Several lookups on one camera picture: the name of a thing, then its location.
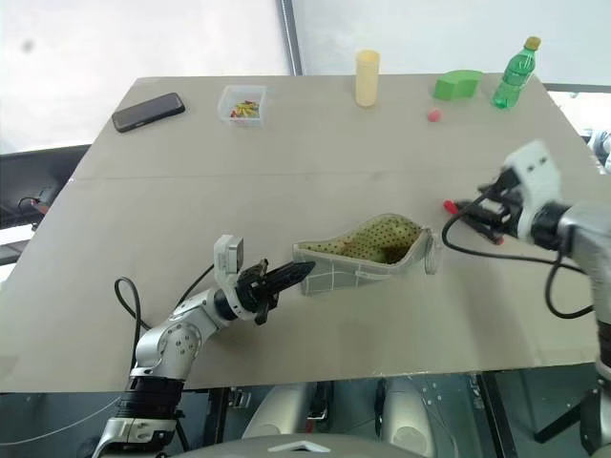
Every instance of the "beige tabletop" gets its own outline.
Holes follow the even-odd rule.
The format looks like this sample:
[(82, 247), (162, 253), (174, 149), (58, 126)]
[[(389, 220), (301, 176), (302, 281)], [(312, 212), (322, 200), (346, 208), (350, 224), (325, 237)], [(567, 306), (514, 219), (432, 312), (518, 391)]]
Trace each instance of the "beige tabletop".
[[(143, 318), (163, 321), (212, 262), (221, 234), (244, 237), (245, 265), (291, 259), (292, 243), (328, 239), (387, 212), (440, 231), (445, 198), (473, 198), (503, 158), (542, 138), (569, 201), (609, 200), (582, 140), (533, 80), (515, 109), (434, 101), (435, 75), (380, 79), (379, 102), (359, 109), (352, 78), (145, 78), (120, 107), (177, 92), (187, 111), (127, 134), (107, 124), (43, 220), (0, 296), (0, 391), (121, 390), (133, 320), (113, 281), (132, 278)], [(264, 84), (261, 129), (222, 124), (226, 84)], [(433, 106), (442, 120), (429, 123)], [(457, 225), (474, 249), (494, 247)], [(445, 250), (439, 272), (304, 297), (281, 295), (264, 326), (235, 323), (210, 340), (191, 387), (276, 384), (415, 372), (462, 372), (592, 361), (594, 317), (566, 322), (543, 302), (548, 269)], [(198, 290), (213, 284), (212, 276)], [(558, 307), (590, 301), (585, 278), (558, 277)]]

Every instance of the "green block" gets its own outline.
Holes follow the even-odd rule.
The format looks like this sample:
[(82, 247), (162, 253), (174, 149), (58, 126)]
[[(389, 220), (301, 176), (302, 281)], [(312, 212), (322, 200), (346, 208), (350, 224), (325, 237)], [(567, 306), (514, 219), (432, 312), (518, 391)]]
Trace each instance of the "green block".
[(433, 97), (441, 100), (473, 97), (482, 72), (476, 70), (454, 70), (437, 78)]

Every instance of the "yellow bottle cap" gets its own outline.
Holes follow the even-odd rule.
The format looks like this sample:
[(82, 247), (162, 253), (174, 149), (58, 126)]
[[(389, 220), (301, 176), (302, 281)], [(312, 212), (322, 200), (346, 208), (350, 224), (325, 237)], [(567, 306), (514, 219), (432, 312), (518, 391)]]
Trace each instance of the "yellow bottle cap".
[(541, 44), (541, 39), (538, 36), (529, 36), (524, 43), (524, 48), (531, 51), (538, 50), (539, 45)]

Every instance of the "clear plastic container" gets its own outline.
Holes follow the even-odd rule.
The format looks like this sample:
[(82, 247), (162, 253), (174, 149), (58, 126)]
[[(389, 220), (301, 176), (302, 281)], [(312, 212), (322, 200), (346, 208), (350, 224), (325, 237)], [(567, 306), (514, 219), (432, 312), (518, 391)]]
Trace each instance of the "clear plastic container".
[[(266, 86), (225, 86), (219, 100), (219, 118), (221, 121), (234, 126), (256, 127), (263, 124), (265, 111)], [(234, 117), (232, 112), (237, 111), (238, 104), (254, 102), (259, 105), (259, 115), (252, 117)]]

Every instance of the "black phone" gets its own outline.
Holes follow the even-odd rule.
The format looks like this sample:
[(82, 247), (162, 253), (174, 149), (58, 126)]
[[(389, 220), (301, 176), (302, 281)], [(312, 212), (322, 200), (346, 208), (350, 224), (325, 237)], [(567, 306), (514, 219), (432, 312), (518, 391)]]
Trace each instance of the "black phone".
[(162, 95), (113, 113), (113, 124), (119, 132), (127, 132), (167, 116), (184, 112), (184, 104), (176, 93)]

